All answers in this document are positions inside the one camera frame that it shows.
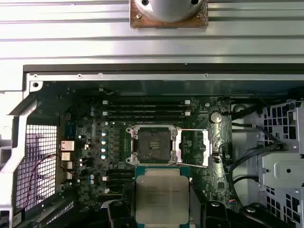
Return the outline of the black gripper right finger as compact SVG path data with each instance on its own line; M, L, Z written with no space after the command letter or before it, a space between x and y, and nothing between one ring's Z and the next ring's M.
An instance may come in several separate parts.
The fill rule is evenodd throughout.
M190 214L197 228L291 228L264 206L252 203L238 212L209 200L199 190L190 190Z

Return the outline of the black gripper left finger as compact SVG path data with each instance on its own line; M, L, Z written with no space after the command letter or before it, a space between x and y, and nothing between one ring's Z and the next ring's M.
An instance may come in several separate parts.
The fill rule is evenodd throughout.
M128 204L122 200L109 200L99 210L89 212L79 221L80 228L134 228L135 219Z

